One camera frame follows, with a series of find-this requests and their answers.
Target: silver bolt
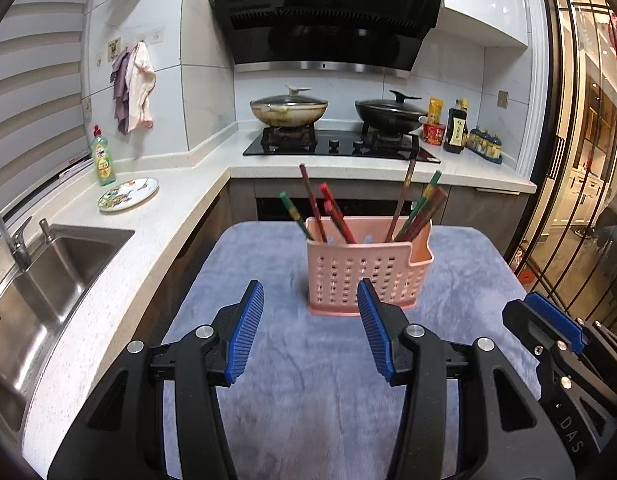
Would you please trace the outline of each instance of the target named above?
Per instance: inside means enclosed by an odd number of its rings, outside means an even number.
[[[200,339],[208,339],[214,333],[213,327],[210,325],[202,325],[197,330],[195,330],[195,335]]]
[[[480,337],[477,340],[477,346],[479,346],[479,348],[481,348],[484,352],[490,352],[493,348],[495,348],[495,343],[493,343],[492,339]]]
[[[421,325],[409,325],[406,327],[406,333],[410,337],[421,337],[426,333],[426,330]]]
[[[126,349],[131,354],[139,354],[144,349],[144,343],[141,341],[131,341],[128,343]]]

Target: black glass cooktop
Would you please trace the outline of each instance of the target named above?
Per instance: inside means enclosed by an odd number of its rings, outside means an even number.
[[[371,130],[362,135],[341,130],[302,130],[281,132],[266,128],[246,149],[244,155],[332,155],[418,160],[439,164],[441,161],[419,147],[416,136],[384,136]]]

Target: white towel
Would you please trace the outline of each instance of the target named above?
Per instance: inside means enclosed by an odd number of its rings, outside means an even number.
[[[153,127],[148,106],[148,95],[155,88],[157,76],[150,62],[148,49],[141,41],[133,48],[128,60],[126,86],[128,87],[128,131],[138,126]]]

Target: stainless steel sink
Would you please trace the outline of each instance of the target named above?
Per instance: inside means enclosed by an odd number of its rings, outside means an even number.
[[[0,425],[16,443],[34,388],[71,315],[133,231],[53,225],[32,264],[0,284]]]

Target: ribbed blue rubber pad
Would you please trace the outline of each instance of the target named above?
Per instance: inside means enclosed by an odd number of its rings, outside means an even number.
[[[528,294],[524,299],[524,303],[550,323],[557,332],[562,334],[567,339],[565,342],[571,344],[574,353],[579,354],[584,350],[585,345],[581,327],[568,317],[568,314],[559,310],[538,292]]]
[[[364,323],[364,330],[377,371],[389,383],[395,375],[391,342],[364,282],[359,282],[357,286],[357,307],[359,308],[361,322]]]
[[[258,282],[246,302],[242,317],[228,344],[225,374],[231,384],[244,373],[263,310],[264,287]]]

